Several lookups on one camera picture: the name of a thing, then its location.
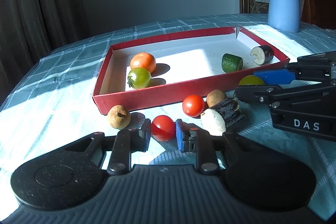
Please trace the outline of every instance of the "wooden chair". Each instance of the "wooden chair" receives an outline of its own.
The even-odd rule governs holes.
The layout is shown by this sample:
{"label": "wooden chair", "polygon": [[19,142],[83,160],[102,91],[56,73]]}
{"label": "wooden chair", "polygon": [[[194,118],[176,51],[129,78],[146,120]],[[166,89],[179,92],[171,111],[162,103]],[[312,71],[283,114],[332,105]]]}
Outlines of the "wooden chair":
{"label": "wooden chair", "polygon": [[301,21],[335,30],[336,0],[304,0]]}

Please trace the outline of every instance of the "kettle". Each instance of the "kettle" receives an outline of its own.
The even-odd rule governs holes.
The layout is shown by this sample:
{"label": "kettle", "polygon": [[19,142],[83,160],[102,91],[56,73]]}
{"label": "kettle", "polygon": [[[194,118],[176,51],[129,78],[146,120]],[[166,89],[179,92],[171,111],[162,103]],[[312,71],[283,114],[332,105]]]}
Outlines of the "kettle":
{"label": "kettle", "polygon": [[300,0],[269,0],[268,25],[287,32],[298,32],[300,13]]}

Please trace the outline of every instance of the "tablecloth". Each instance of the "tablecloth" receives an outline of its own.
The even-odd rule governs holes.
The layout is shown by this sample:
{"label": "tablecloth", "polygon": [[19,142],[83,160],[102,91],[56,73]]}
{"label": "tablecloth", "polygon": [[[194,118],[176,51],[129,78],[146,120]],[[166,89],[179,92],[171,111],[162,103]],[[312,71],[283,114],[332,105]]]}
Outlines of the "tablecloth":
{"label": "tablecloth", "polygon": [[[334,33],[305,23],[301,23],[299,33],[276,30],[267,25],[267,15],[263,14],[157,21],[56,49],[39,61],[0,108],[0,219],[18,207],[10,178],[21,164],[92,132],[102,131],[107,136],[117,133],[108,126],[91,97],[110,45],[165,33],[236,25],[279,48],[291,62],[298,56],[336,50]],[[317,186],[309,207],[321,218],[329,218],[336,210],[335,143],[273,128],[265,105],[242,103],[241,108],[250,120],[241,135],[301,160],[314,170]],[[136,111],[132,123],[139,126],[144,118],[153,120],[161,114],[201,126],[200,120],[183,113],[181,103]],[[174,140],[159,143],[151,139],[148,152],[132,154],[133,164],[193,164],[194,160],[194,154],[177,151]]]}

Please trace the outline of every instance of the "gray gripper base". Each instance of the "gray gripper base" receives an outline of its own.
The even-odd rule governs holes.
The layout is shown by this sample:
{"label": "gray gripper base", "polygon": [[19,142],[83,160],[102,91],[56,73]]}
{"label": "gray gripper base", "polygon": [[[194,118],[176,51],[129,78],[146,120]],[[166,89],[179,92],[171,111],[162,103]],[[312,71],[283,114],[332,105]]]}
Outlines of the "gray gripper base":
{"label": "gray gripper base", "polygon": [[192,165],[135,165],[108,178],[91,200],[61,211],[19,207],[3,224],[302,224],[323,223],[308,208],[258,211],[234,199],[217,177]]}

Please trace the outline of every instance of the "screw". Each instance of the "screw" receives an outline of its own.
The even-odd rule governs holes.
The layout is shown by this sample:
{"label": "screw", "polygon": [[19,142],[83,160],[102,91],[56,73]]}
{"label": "screw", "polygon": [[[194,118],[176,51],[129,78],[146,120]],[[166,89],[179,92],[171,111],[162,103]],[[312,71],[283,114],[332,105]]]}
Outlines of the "screw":
{"label": "screw", "polygon": [[209,172],[216,171],[218,169],[218,165],[216,165],[212,162],[207,162],[207,163],[201,165],[201,169],[204,172],[209,173]]}
{"label": "screw", "polygon": [[280,106],[280,102],[273,102],[272,104],[271,104],[271,107],[272,108],[278,108]]}
{"label": "screw", "polygon": [[123,171],[125,169],[126,169],[126,165],[124,165],[121,162],[117,162],[117,163],[112,164],[110,166],[110,170],[113,171],[113,172],[121,172],[121,171]]}

